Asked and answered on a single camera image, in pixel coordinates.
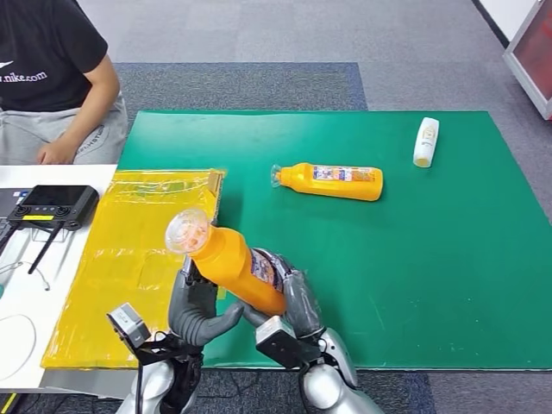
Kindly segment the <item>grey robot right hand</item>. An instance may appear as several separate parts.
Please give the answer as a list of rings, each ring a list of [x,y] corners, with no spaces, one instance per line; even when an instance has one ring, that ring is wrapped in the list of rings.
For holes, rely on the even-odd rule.
[[[264,248],[254,248],[254,253],[267,259],[282,288],[285,298],[283,317],[302,341],[318,340],[325,329],[317,299],[305,273],[291,264],[281,254]]]

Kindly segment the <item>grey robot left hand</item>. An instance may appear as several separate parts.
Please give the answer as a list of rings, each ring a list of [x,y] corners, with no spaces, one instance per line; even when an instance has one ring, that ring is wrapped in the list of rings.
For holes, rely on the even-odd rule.
[[[235,327],[243,314],[244,305],[235,302],[218,315],[216,310],[218,289],[217,285],[202,277],[187,256],[172,288],[168,313],[169,328],[185,343],[199,348]]]

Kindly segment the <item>person's hand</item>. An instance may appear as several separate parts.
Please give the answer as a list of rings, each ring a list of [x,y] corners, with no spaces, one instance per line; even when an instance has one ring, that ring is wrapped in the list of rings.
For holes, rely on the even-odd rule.
[[[49,142],[42,146],[37,154],[39,165],[67,165],[72,164],[78,145],[64,138]]]

